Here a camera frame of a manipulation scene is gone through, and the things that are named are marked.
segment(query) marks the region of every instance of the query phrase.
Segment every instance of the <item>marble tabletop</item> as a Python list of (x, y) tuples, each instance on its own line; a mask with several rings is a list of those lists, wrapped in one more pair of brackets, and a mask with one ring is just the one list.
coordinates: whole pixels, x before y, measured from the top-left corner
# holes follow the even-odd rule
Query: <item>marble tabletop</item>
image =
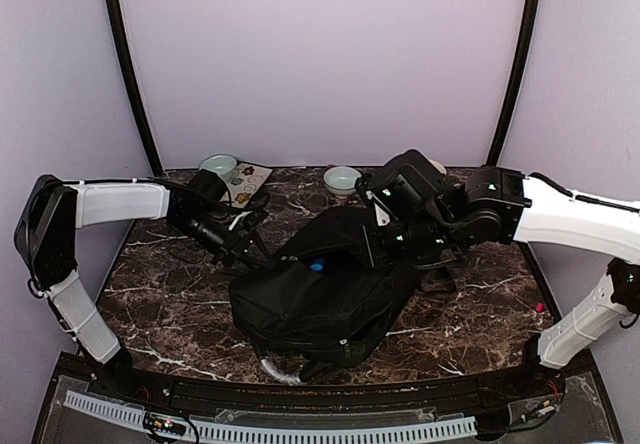
[[(322, 210), (354, 205), (323, 186), (324, 169), (275, 169), (264, 189), (269, 217), (260, 234), (273, 251)], [(458, 181), (469, 170), (452, 169)], [(186, 182), (193, 171), (169, 177)], [(273, 383), (231, 320), (228, 284), (234, 272), (164, 221), (138, 221), (98, 302), (108, 325), (140, 369), (245, 383)], [(318, 377), (316, 384), (383, 384), (469, 375), (517, 366), (524, 342), (553, 324), (517, 245), (483, 244), (423, 282), (371, 357), (353, 369)], [(282, 368), (304, 362), (275, 355)]]

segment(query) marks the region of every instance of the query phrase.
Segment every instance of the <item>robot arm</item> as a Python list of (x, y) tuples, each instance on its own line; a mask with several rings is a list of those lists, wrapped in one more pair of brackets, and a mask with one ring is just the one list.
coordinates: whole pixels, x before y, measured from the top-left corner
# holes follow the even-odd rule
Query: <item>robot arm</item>
[(620, 319), (640, 312), (640, 203), (605, 199), (528, 177), (531, 200), (514, 240), (551, 242), (615, 256), (589, 295), (538, 340), (540, 364), (566, 366)]
[[(75, 260), (76, 230), (106, 222), (166, 218), (218, 259), (268, 264), (266, 248), (254, 230), (266, 217), (264, 211), (235, 210), (239, 214), (228, 228), (210, 216), (226, 192), (224, 182), (208, 171), (198, 172), (187, 186), (136, 179), (62, 182), (50, 175), (36, 182), (14, 235), (31, 274), (30, 289), (36, 297), (47, 298), (64, 331), (102, 364), (121, 389), (133, 385), (132, 359), (82, 284)], [(246, 255), (253, 243), (264, 263)]]
[(566, 366), (621, 318), (640, 313), (640, 202), (581, 194), (541, 175), (494, 167), (454, 187), (417, 151), (392, 159), (358, 191), (378, 223), (366, 239), (380, 241), (370, 246), (373, 267), (404, 256), (437, 266), (443, 249), (485, 241), (557, 243), (615, 257), (591, 293), (539, 336), (537, 361), (546, 368)]

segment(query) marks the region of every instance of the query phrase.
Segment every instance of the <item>purple wall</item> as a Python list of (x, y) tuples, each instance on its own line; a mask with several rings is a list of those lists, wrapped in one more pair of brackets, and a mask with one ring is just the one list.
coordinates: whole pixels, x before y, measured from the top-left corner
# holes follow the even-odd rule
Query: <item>purple wall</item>
[[(501, 165), (585, 192), (640, 200), (640, 0), (540, 0), (528, 67)], [(534, 248), (563, 312), (608, 257)], [(640, 326), (617, 326), (594, 354), (628, 442), (640, 440)]]
[(163, 162), (486, 157), (524, 0), (122, 0)]
[[(146, 175), (104, 0), (0, 0), (0, 429), (30, 442), (58, 353), (71, 341), (25, 286), (13, 229), (36, 178)], [(95, 295), (126, 225), (82, 231)]]

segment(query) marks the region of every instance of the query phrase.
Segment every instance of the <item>white arm segment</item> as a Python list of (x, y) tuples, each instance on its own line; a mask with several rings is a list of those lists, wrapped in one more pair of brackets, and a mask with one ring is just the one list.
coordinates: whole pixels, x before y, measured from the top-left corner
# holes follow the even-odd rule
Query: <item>white arm segment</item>
[[(522, 213), (514, 241), (563, 244), (640, 264), (640, 213), (576, 201), (532, 177), (522, 184), (532, 205)], [(640, 208), (640, 202), (590, 197)]]
[(611, 276), (603, 276), (589, 295), (538, 341), (540, 364), (561, 369), (620, 319), (631, 315), (622, 304), (611, 302)]
[[(169, 190), (160, 184), (112, 182), (76, 184), (76, 229), (130, 219), (160, 219), (167, 215)], [(87, 295), (77, 271), (45, 292), (68, 329), (96, 361), (107, 363), (120, 349), (115, 334)]]
[(69, 327), (67, 332), (73, 332), (96, 361), (104, 364), (118, 352), (118, 339), (87, 295), (77, 271), (45, 294)]
[(161, 219), (167, 215), (170, 191), (160, 185), (139, 183), (76, 184), (76, 229), (104, 222)]
[[(528, 177), (523, 186), (532, 205), (522, 213), (515, 241), (564, 244), (640, 264), (640, 213), (576, 201), (540, 179)], [(639, 202), (590, 197), (640, 207)], [(604, 275), (578, 306), (546, 329), (538, 341), (540, 364), (552, 369), (566, 366), (578, 352), (629, 316), (625, 306), (611, 302), (613, 291), (611, 276)]]

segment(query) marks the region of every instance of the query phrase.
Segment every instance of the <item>black pole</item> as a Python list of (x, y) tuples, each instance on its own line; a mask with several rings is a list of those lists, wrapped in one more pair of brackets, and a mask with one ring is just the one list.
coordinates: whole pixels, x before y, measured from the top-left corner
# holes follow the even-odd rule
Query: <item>black pole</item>
[(160, 162), (160, 156), (158, 155), (156, 144), (153, 141), (149, 121), (147, 120), (147, 115), (144, 112), (142, 96), (140, 95), (140, 89), (138, 88), (138, 81), (133, 70), (133, 60), (131, 59), (131, 53), (129, 52), (127, 34), (124, 30), (120, 0), (106, 0), (106, 2), (107, 11), (109, 12), (109, 21), (111, 22), (111, 32), (113, 33), (113, 41), (116, 45), (118, 60), (120, 61), (120, 71), (122, 72), (124, 85), (127, 88), (129, 104), (133, 111), (133, 117), (136, 121), (136, 126), (138, 127), (138, 133), (140, 134), (140, 139), (142, 140), (142, 145), (144, 146), (144, 152), (147, 155), (147, 161), (149, 161), (151, 172), (153, 172), (155, 176), (160, 176), (163, 172), (162, 163)]
[(522, 23), (520, 24), (520, 34), (518, 35), (516, 54), (513, 57), (513, 66), (511, 67), (509, 84), (507, 85), (507, 92), (504, 95), (504, 102), (502, 103), (502, 111), (500, 111), (500, 118), (498, 119), (498, 125), (496, 126), (496, 131), (493, 135), (493, 142), (491, 143), (491, 149), (489, 150), (489, 156), (487, 157), (487, 165), (489, 166), (498, 165), (500, 154), (504, 147), (504, 142), (507, 139), (509, 124), (511, 124), (513, 111), (516, 107), (516, 101), (518, 100), (518, 93), (520, 92), (520, 85), (522, 84), (524, 68), (527, 63), (527, 56), (529, 54), (529, 46), (531, 45), (531, 37), (533, 36), (533, 25), (536, 20), (537, 10), (538, 0), (524, 1)]

